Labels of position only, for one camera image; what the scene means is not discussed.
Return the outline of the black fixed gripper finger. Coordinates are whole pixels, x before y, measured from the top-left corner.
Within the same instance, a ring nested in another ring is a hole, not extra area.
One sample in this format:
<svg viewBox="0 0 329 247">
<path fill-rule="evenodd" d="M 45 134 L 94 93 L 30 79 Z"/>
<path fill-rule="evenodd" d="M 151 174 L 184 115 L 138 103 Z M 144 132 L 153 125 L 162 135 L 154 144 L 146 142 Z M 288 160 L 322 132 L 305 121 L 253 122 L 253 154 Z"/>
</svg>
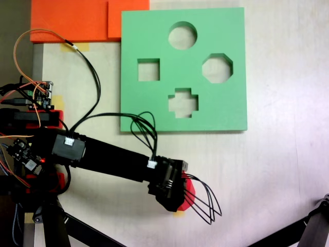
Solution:
<svg viewBox="0 0 329 247">
<path fill-rule="evenodd" d="M 159 203 L 170 212 L 177 212 L 179 207 L 184 203 L 184 197 L 173 198 L 161 198 L 159 197 Z"/>
</svg>

